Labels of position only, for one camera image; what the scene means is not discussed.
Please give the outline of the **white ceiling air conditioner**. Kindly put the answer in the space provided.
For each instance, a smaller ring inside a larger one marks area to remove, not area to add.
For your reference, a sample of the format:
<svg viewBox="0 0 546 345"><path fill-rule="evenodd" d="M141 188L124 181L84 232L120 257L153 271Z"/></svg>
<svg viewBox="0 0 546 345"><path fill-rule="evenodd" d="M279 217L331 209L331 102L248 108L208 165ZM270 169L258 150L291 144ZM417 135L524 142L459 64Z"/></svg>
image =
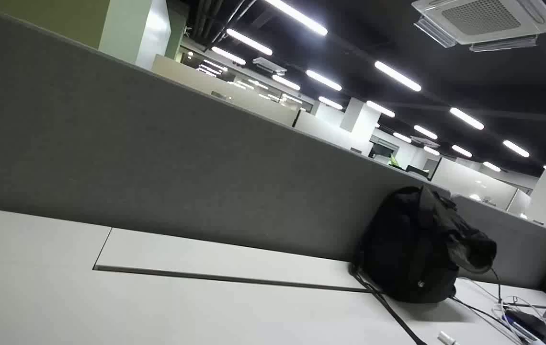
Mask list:
<svg viewBox="0 0 546 345"><path fill-rule="evenodd" d="M415 27L442 48L530 48L546 35L543 0L413 0Z"/></svg>

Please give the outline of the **black backpack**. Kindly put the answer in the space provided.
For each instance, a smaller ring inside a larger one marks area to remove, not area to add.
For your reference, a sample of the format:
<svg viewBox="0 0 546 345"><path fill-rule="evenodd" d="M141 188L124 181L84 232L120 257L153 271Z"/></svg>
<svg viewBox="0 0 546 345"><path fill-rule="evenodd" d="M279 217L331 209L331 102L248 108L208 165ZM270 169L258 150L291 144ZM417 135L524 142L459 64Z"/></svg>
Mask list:
<svg viewBox="0 0 546 345"><path fill-rule="evenodd" d="M496 242L467 225L450 198L407 186L383 200L348 273L394 301L427 305L455 296L459 271L488 273L496 251Z"/></svg>

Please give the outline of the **grey desk divider panel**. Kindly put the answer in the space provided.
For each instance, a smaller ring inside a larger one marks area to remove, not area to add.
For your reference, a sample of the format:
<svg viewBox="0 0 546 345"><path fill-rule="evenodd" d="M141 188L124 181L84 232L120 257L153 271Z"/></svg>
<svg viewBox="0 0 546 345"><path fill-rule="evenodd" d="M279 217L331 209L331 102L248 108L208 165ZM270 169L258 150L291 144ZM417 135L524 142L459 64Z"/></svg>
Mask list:
<svg viewBox="0 0 546 345"><path fill-rule="evenodd" d="M344 261L406 173L0 14L0 209Z"/></svg>

